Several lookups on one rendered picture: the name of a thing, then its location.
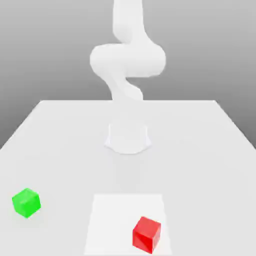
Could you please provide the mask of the small red cube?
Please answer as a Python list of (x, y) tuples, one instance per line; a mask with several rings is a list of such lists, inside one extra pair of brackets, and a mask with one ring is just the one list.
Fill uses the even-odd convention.
[(132, 230), (132, 245), (152, 254), (159, 243), (162, 225), (142, 216)]

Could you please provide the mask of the small green cube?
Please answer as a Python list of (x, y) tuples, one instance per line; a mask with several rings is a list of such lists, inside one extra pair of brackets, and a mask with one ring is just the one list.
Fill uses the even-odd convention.
[(25, 218), (29, 218), (41, 208), (40, 196), (30, 188), (25, 188), (12, 197), (14, 210)]

